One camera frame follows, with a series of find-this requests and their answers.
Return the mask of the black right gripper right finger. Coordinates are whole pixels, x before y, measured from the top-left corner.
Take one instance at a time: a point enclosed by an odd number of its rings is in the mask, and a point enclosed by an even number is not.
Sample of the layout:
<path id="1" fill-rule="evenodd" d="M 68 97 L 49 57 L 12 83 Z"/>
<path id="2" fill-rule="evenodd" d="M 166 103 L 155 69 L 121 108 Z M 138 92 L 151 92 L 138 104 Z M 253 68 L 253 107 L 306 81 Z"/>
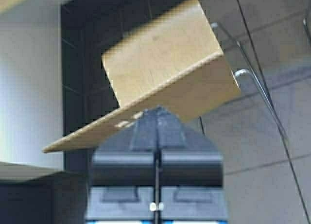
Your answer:
<path id="1" fill-rule="evenodd" d="M 159 108 L 161 191 L 166 222 L 227 222 L 223 156 L 203 133 Z"/>

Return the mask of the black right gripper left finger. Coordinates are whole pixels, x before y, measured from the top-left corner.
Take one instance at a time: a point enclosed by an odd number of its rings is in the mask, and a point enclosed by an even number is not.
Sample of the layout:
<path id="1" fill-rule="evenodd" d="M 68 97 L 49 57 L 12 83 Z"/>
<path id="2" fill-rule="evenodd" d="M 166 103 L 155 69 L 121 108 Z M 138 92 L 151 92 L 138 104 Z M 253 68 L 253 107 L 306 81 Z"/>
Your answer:
<path id="1" fill-rule="evenodd" d="M 92 155 L 89 222 L 159 221 L 159 110 L 149 109 Z"/>

